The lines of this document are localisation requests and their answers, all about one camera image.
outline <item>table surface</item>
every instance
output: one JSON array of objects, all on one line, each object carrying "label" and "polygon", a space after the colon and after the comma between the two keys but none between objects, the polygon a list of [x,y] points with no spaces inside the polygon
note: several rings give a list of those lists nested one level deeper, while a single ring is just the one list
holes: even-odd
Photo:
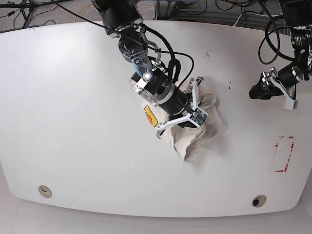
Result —
[{"label": "table surface", "polygon": [[[293,208],[312,167],[312,82],[298,85],[297,111],[284,109],[284,97],[251,100],[250,88],[270,68],[257,57],[263,32],[146,23],[175,51],[195,59],[192,76],[204,77],[201,85],[217,95],[229,129],[209,141],[193,164],[185,163],[155,137],[143,100],[128,83],[134,68],[120,54],[118,40],[102,28],[76,23],[1,34],[0,162],[11,193],[54,206],[137,216],[231,216]],[[292,56],[289,37],[281,36],[281,43],[281,51]],[[273,56],[265,45],[264,59]],[[179,59],[182,78],[191,63]],[[286,64],[278,59],[274,66]],[[287,163],[289,141],[294,145],[288,169],[275,172]],[[40,185],[53,196],[42,197]],[[252,206],[258,195],[267,197],[261,208]]]}]

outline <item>floor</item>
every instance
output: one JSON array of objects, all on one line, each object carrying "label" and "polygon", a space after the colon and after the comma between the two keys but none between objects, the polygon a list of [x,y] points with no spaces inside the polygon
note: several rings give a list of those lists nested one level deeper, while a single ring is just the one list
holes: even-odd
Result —
[{"label": "floor", "polygon": [[[49,0],[33,0],[33,2],[47,2],[47,1],[49,1]],[[207,11],[220,11],[215,5],[215,0],[198,0],[198,2],[196,4],[188,6],[186,8],[194,9],[196,11],[202,12],[206,7],[206,1],[207,1]],[[218,6],[222,9],[226,9],[226,8],[229,8],[229,6],[231,6],[230,3],[223,2],[221,0],[216,0],[216,1],[217,1]],[[0,0],[0,4],[6,4],[7,2],[8,2],[8,0]],[[73,0],[73,1],[62,3],[62,5],[64,7],[68,8],[69,10],[71,10],[75,13],[78,12],[84,6],[89,5],[89,4],[90,4],[89,0]],[[178,3],[177,3],[177,6],[181,9],[185,8],[185,6],[183,6],[182,4],[178,5]],[[29,26],[41,26],[43,24],[50,25],[50,24],[54,24],[54,22],[57,24],[74,22],[74,16],[73,15],[71,15],[68,12],[65,12],[63,9],[61,9],[59,7],[57,7],[57,8],[55,8],[55,7],[56,6],[52,4],[52,5],[48,5],[48,6],[42,6],[38,9],[36,9],[31,16],[33,18],[31,19]],[[153,1],[141,0],[138,4],[138,7],[139,7],[139,10],[140,10],[140,12],[141,12],[141,14],[145,20],[152,20],[155,17],[155,9],[154,9]],[[280,12],[279,3],[277,0],[269,0],[269,2],[267,3],[267,7],[271,11],[272,14],[278,14]],[[0,16],[5,16],[9,12],[11,12],[12,10],[16,10],[16,9],[1,9],[0,8]],[[260,13],[261,7],[257,3],[254,3],[250,7],[245,8],[245,10],[252,10],[252,11]],[[235,6],[231,10],[229,10],[229,12],[240,13],[241,8],[239,6]],[[23,20],[22,15],[21,14],[18,15],[18,13],[19,13],[19,11],[17,11],[14,15],[12,15],[10,17],[0,18],[0,31],[10,30],[10,29],[13,29],[14,27],[15,28],[22,27],[24,20]],[[95,10],[95,8],[93,6],[89,6],[85,9],[83,9],[80,12],[80,15],[87,18],[87,19],[90,19],[92,21],[101,20],[98,12]],[[200,17],[198,17],[198,21],[205,22]]]}]

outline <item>orange logo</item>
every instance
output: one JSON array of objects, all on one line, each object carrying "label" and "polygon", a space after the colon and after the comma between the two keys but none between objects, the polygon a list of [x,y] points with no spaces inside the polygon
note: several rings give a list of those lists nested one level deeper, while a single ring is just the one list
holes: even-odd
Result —
[{"label": "orange logo", "polygon": [[158,121],[156,119],[156,117],[154,116],[153,112],[151,111],[150,107],[149,106],[146,106],[144,108],[144,111],[145,111],[145,114],[146,114],[146,117],[149,121],[149,123],[153,126],[153,127],[156,127],[157,124],[158,124]]}]

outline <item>yellow cable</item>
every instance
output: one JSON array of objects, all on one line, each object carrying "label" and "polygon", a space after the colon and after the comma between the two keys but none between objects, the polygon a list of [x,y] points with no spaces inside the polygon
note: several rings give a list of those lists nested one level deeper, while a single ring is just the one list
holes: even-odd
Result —
[{"label": "yellow cable", "polygon": [[[79,15],[79,13],[84,9],[84,8],[87,8],[87,7],[89,7],[89,6],[93,6],[93,4],[89,4],[89,5],[86,5],[86,6],[84,6],[83,8],[81,8],[78,12],[77,12],[77,15]],[[77,16],[75,16],[75,20],[74,20],[74,23],[76,23],[77,22]]]}]

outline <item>beige cloth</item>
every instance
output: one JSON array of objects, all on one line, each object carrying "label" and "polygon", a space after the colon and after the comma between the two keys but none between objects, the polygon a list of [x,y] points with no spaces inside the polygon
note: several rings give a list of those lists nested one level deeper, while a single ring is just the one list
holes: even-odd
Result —
[{"label": "beige cloth", "polygon": [[[203,93],[199,87],[199,96],[200,108],[208,113],[205,123],[199,128],[181,128],[175,125],[167,129],[161,136],[161,139],[166,141],[185,162],[193,162],[198,156],[202,144],[228,129],[227,123],[215,106],[215,94]],[[157,132],[157,126],[166,120],[166,112],[160,107],[154,107],[149,102],[144,101],[143,107],[146,108],[146,106],[150,108],[157,119],[157,125],[154,124]]]}]

